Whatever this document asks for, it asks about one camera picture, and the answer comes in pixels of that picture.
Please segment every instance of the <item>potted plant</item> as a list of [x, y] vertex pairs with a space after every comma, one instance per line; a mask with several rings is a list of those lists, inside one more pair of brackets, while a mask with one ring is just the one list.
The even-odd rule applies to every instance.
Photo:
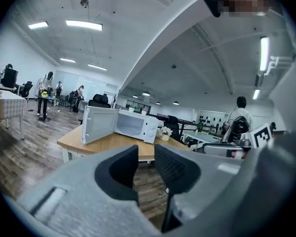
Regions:
[[133, 113], [134, 110], [135, 110], [135, 108], [136, 108], [136, 105], [130, 105], [129, 108], [128, 108], [128, 111], [129, 111], [130, 113]]
[[142, 110], [142, 115], [146, 115], [146, 114], [147, 114], [147, 111], [148, 111], [148, 109], [144, 108], [144, 109]]
[[164, 141], [168, 141], [170, 135], [172, 134], [172, 130], [170, 128], [167, 128], [166, 126], [163, 126], [160, 132], [161, 132], [161, 139]]

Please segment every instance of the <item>microwave door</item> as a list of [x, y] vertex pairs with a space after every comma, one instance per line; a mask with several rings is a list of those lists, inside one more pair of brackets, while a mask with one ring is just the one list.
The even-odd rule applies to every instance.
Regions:
[[86, 106], [81, 141], [88, 144], [114, 132], [118, 110]]

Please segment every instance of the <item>desk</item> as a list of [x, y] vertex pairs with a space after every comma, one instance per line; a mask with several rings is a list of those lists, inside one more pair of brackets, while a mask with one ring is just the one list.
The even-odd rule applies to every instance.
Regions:
[[6, 128], [9, 128], [8, 119], [19, 117], [22, 140], [24, 140], [23, 116], [26, 109], [27, 101], [23, 97], [17, 96], [10, 91], [2, 91], [0, 96], [0, 120], [5, 119]]
[[56, 100], [56, 98], [55, 97], [42, 97], [41, 95], [35, 95], [36, 97], [38, 97], [38, 98], [41, 98], [43, 101], [44, 101], [44, 105], [43, 105], [43, 114], [44, 114], [44, 116], [43, 117], [39, 117], [38, 119], [40, 120], [40, 121], [43, 121], [43, 122], [47, 122], [47, 121], [50, 121], [50, 118], [47, 118], [47, 116], [46, 116], [46, 111], [47, 111], [47, 101], [48, 100]]
[[88, 104], [89, 104], [89, 101], [81, 100], [81, 101], [79, 102], [79, 106], [78, 106], [79, 111], [81, 111], [81, 112], [83, 113], [85, 107], [86, 107]]
[[4, 87], [4, 86], [0, 83], [0, 89], [4, 89], [4, 90], [16, 90], [16, 87], [14, 87], [14, 88], [8, 88], [8, 87]]
[[172, 138], [169, 138], [169, 141], [163, 141], [158, 136], [156, 136], [154, 144], [150, 144], [144, 142], [143, 140], [134, 139], [118, 133], [112, 133], [89, 144], [83, 144], [81, 142], [81, 134], [82, 125], [57, 140], [57, 144], [62, 147], [64, 162], [68, 162], [72, 158], [130, 145], [138, 145], [139, 161], [154, 160], [154, 144], [170, 145], [190, 151], [189, 147]]
[[221, 138], [213, 136], [213, 135], [209, 135], [209, 134], [205, 134], [202, 132], [193, 132], [193, 131], [187, 131], [187, 132], [183, 132], [183, 141], [185, 141], [185, 138], [187, 136], [197, 140], [197, 144], [196, 144], [196, 148], [195, 150], [198, 149], [198, 144], [201, 143], [218, 143]]

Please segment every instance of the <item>wooden floor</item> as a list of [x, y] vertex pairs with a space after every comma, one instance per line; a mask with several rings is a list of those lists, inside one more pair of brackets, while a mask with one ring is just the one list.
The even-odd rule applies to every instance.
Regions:
[[[0, 188], [6, 195], [17, 198], [24, 190], [63, 164], [57, 139], [80, 125], [81, 113], [69, 108], [52, 107], [47, 111], [49, 122], [38, 120], [37, 102], [30, 100], [24, 117], [25, 140], [21, 140], [19, 120], [0, 121]], [[134, 189], [139, 195], [142, 212], [158, 228], [161, 227], [167, 206], [165, 185], [153, 164], [139, 164], [134, 177]]]

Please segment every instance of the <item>bag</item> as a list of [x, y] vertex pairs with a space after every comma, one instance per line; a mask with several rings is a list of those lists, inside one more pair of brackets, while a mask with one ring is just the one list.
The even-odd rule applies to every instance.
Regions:
[[61, 87], [58, 87], [57, 90], [56, 90], [56, 94], [60, 95], [60, 93], [61, 93]]

